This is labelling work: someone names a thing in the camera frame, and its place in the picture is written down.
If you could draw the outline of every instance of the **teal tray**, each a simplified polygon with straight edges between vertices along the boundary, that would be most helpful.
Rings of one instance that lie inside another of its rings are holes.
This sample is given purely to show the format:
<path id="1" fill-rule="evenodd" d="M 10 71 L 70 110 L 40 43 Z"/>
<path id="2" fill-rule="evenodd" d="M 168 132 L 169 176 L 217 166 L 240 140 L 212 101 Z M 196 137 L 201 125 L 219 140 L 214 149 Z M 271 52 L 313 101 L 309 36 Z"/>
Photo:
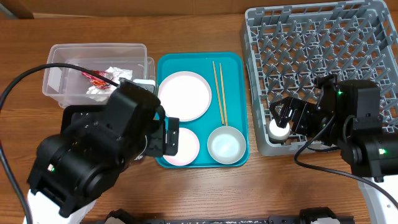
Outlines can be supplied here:
<path id="1" fill-rule="evenodd" d="M 216 162 L 207 150 L 207 139 L 210 133 L 222 126 L 213 71 L 213 61 L 216 64 L 221 98 L 219 63 L 221 63 L 223 67 L 228 125 L 242 132 L 247 145 L 243 157 L 238 162 L 230 165 Z M 187 128 L 198 136 L 200 142 L 199 155 L 192 163 L 186 166 L 174 166 L 169 164 L 163 157 L 156 158 L 156 161 L 162 167 L 166 168 L 237 167 L 243 165 L 249 159 L 250 149 L 248 141 L 248 112 L 246 111 L 244 73 L 241 58 L 232 52 L 164 55 L 157 64 L 157 84 L 160 85 L 166 77 L 180 71 L 190 71 L 201 75 L 209 83 L 211 88 L 211 103 L 206 113 L 194 121 L 180 122 L 181 128 Z"/>

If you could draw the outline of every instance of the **chopstick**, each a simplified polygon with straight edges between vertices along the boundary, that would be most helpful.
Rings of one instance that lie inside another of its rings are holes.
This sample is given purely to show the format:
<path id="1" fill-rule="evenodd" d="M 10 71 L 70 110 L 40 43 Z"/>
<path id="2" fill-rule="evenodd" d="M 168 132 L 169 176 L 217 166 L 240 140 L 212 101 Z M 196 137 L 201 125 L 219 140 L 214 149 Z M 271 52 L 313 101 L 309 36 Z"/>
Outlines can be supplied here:
<path id="1" fill-rule="evenodd" d="M 220 75 L 221 75 L 221 91 L 223 92 L 223 104 L 224 104 L 225 126 L 228 126 L 228 118 L 227 118 L 227 116 L 226 116 L 226 105 L 225 105 L 225 94 L 224 94 L 223 69 L 221 68 L 221 63 L 220 63 Z"/>
<path id="2" fill-rule="evenodd" d="M 218 97 L 218 106 L 220 107 L 220 115 L 221 115 L 221 124 L 224 125 L 224 117 L 223 117 L 223 108 L 221 107 L 221 99 L 220 99 L 220 91 L 218 89 L 218 80 L 217 80 L 217 72 L 216 72 L 216 66 L 214 65 L 213 61 L 213 70 L 214 70 L 214 78 L 216 80 L 216 89 L 217 89 L 217 97 Z"/>

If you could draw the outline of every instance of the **gray basket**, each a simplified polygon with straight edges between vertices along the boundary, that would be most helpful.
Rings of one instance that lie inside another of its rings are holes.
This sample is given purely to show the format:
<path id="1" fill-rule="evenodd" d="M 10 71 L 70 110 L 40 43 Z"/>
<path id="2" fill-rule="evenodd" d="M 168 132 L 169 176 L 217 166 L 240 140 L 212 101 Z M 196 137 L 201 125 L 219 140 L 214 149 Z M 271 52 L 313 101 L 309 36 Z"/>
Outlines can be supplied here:
<path id="1" fill-rule="evenodd" d="M 313 79 L 369 79 L 381 87 L 383 130 L 397 131 L 397 32 L 383 1 L 365 0 L 248 9 L 241 31 L 257 147 L 264 156 L 294 154 L 307 141 L 290 135 L 273 144 L 266 133 L 269 105 L 286 96 L 312 103 Z M 321 148 L 320 142 L 312 145 Z"/>

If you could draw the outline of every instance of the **plastic bin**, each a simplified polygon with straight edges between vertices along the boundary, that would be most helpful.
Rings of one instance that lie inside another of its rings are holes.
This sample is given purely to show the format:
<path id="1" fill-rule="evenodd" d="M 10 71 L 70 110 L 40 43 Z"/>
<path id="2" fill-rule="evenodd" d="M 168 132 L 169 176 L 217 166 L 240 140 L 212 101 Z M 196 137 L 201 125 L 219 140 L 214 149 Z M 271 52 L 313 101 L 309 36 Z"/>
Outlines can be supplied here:
<path id="1" fill-rule="evenodd" d="M 357 0 L 248 9 L 241 32 L 248 70 L 254 132 L 264 156 L 295 154 L 307 141 L 291 134 L 283 144 L 269 141 L 269 105 L 286 96 L 316 102 L 317 76 L 367 79 L 381 89 L 383 131 L 398 132 L 398 35 L 386 4 Z M 320 148 L 316 141 L 311 145 Z"/>
<path id="2" fill-rule="evenodd" d="M 70 63 L 100 71 L 118 67 L 132 70 L 132 80 L 155 80 L 154 61 L 147 58 L 144 44 L 59 44 L 51 48 L 47 63 Z M 106 100 L 90 97 L 110 94 L 86 94 L 90 86 L 90 81 L 74 69 L 48 68 L 44 72 L 43 94 L 57 100 L 61 107 L 105 104 Z"/>

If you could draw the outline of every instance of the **red wrapper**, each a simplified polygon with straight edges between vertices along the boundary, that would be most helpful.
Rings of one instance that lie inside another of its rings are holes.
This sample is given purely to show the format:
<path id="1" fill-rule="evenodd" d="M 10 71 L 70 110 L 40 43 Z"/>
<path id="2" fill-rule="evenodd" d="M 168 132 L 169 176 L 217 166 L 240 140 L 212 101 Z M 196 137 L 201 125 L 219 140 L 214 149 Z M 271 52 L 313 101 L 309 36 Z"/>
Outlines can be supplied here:
<path id="1" fill-rule="evenodd" d="M 92 70 L 92 72 L 94 72 L 97 75 L 101 75 L 102 77 L 108 78 L 110 80 L 113 79 L 113 75 L 111 73 L 102 72 L 102 71 L 94 71 L 94 70 Z M 81 74 L 84 75 L 85 77 L 87 77 L 90 80 L 90 83 L 93 84 L 93 86 L 99 88 L 100 90 L 105 90 L 105 89 L 111 87 L 111 85 L 109 83 L 102 81 L 99 78 L 96 78 L 90 74 L 87 74 L 85 72 L 82 72 Z"/>

